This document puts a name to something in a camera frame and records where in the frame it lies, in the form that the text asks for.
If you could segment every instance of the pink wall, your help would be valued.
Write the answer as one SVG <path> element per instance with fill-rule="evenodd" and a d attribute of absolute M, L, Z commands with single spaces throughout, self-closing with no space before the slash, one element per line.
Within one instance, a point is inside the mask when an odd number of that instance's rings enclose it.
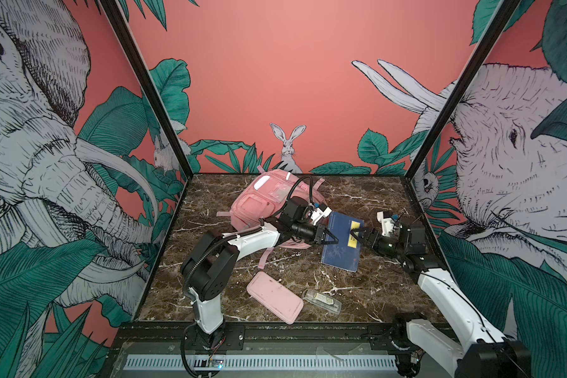
<path fill-rule="evenodd" d="M 288 137 L 306 125 L 294 142 L 295 161 L 306 172 L 332 161 L 364 165 L 357 143 L 368 128 L 391 147 L 408 138 L 418 115 L 386 100 L 351 62 L 377 68 L 377 59 L 386 60 L 438 93 L 458 78 L 474 48 L 477 1 L 200 1 L 196 7 L 165 0 L 167 30 L 129 3 L 129 24 L 149 68 L 168 58 L 189 64 L 182 139 L 256 142 L 265 156 L 276 153 L 276 162 L 282 143 L 269 123 Z M 314 148 L 315 140 L 327 147 Z M 220 171 L 199 161 L 203 172 Z"/>

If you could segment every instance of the black metal frame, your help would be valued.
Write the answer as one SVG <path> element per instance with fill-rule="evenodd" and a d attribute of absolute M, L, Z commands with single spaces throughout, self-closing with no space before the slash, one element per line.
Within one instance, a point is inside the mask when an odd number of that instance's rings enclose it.
<path fill-rule="evenodd" d="M 180 342 L 184 329 L 190 322 L 132 322 L 121 325 L 103 368 L 97 378 L 108 378 L 118 360 L 125 342 Z M 387 351 L 389 354 L 410 354 L 418 346 L 407 351 L 397 350 L 388 339 L 388 331 L 392 323 L 310 323 L 297 322 L 292 325 L 279 322 L 227 322 L 229 327 L 227 340 L 233 339 L 231 345 L 223 344 L 219 351 L 243 350 L 248 344 L 257 342 L 327 342 L 327 343 L 361 343 L 369 342 L 374 351 Z M 434 326 L 452 340 L 458 342 L 454 330 L 446 323 L 435 323 Z M 367 338 L 366 335 L 381 335 L 378 339 Z M 199 345 L 186 342 L 186 350 L 204 352 Z"/>
<path fill-rule="evenodd" d="M 481 65 L 487 58 L 487 55 L 489 55 L 489 52 L 498 40 L 500 34 L 504 31 L 504 27 L 508 24 L 514 10 L 520 2 L 521 0 L 504 0 L 502 4 L 500 4 L 498 11 L 493 15 L 491 23 L 487 27 L 487 30 L 477 44 L 468 64 L 458 79 L 458 83 L 449 95 L 443 109 L 439 112 L 439 116 L 433 124 L 431 131 L 426 136 L 424 143 L 422 143 L 422 147 L 420 147 L 412 165 L 410 165 L 409 169 L 405 173 L 406 178 L 412 179 L 415 176 L 416 172 L 420 168 L 420 164 L 424 159 L 426 159 L 426 155 L 428 155 L 432 146 L 435 144 L 435 141 L 439 137 L 439 134 L 443 131 L 445 125 L 447 125 L 447 122 L 452 116 L 456 106 L 458 106 L 462 96 L 469 89 L 470 84 L 481 68 Z"/>
<path fill-rule="evenodd" d="M 164 109 L 164 104 L 153 85 L 153 80 L 145 66 L 143 57 L 136 48 L 134 37 L 130 34 L 126 19 L 124 19 L 120 12 L 117 0 L 101 0 L 101 4 L 109 22 L 111 23 L 113 32 L 118 37 L 120 45 L 126 53 L 128 61 L 136 74 L 136 78 L 141 84 L 141 89 L 147 96 L 147 100 L 155 113 L 155 117 L 158 118 L 159 125 L 164 130 L 164 133 L 168 138 L 168 142 L 170 142 L 170 146 L 174 150 L 174 154 L 176 155 L 179 164 L 181 164 L 182 173 L 185 175 L 186 181 L 190 181 L 193 177 L 193 170 L 191 170 L 191 166 L 189 165 L 185 154 L 182 152 L 178 136 L 172 129 L 170 118 L 168 117 L 166 109 Z"/>

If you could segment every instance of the brown marble surface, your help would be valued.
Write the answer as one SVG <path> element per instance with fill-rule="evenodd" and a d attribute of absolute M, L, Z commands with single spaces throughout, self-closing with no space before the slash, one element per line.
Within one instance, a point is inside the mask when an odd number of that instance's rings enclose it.
<path fill-rule="evenodd" d="M 234 231 L 227 218 L 216 217 L 216 212 L 228 211 L 254 178 L 196 175 L 192 179 L 139 320 L 193 320 L 190 301 L 182 295 L 181 264 L 209 229 Z M 319 192 L 334 211 L 363 219 L 367 225 L 376 226 L 376 213 L 383 209 L 415 216 L 398 178 L 326 177 Z M 322 264 L 322 249 L 323 246 L 306 250 L 275 248 L 265 266 L 265 273 L 301 297 L 305 289 L 317 289 L 342 303 L 342 312 L 334 315 L 305 301 L 297 321 L 391 322 L 397 312 L 422 312 L 432 322 L 444 321 L 434 303 L 398 262 L 362 248 L 358 270 L 353 273 Z M 280 321 L 246 291 L 258 272 L 261 254 L 262 251 L 243 258 L 234 268 L 222 294 L 226 321 Z"/>

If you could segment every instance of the black cable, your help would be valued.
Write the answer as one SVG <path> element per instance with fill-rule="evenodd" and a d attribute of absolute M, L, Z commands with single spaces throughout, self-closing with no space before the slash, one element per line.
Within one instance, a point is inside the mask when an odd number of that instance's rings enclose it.
<path fill-rule="evenodd" d="M 185 330 L 182 332 L 182 339 L 181 339 L 181 359 L 182 359 L 182 365 L 185 367 L 185 370 L 187 371 L 187 373 L 189 373 L 190 376 L 192 376 L 193 378 L 201 378 L 201 374 L 197 375 L 196 372 L 193 371 L 193 369 L 191 369 L 191 367 L 189 366 L 189 363 L 187 362 L 187 357 L 185 356 L 185 338 L 187 336 L 187 331 L 189 331 L 189 329 L 191 327 L 193 327 L 194 325 L 197 325 L 197 322 L 193 322 L 191 324 L 189 324 Z M 214 371 L 208 371 L 206 372 L 205 376 L 210 376 L 212 374 L 212 376 L 215 376 L 216 374 L 220 373 L 220 370 L 214 370 Z"/>

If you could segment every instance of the blue book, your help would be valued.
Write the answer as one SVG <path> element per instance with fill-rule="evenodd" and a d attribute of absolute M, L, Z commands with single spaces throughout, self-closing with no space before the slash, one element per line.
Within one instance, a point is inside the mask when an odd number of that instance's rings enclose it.
<path fill-rule="evenodd" d="M 337 212 L 332 212 L 328 218 L 328 229 L 338 238 L 338 244 L 324 246 L 322 263 L 356 272 L 361 245 L 351 236 L 351 229 L 363 227 L 363 221 Z M 328 235 L 326 240 L 333 240 L 333 238 Z"/>

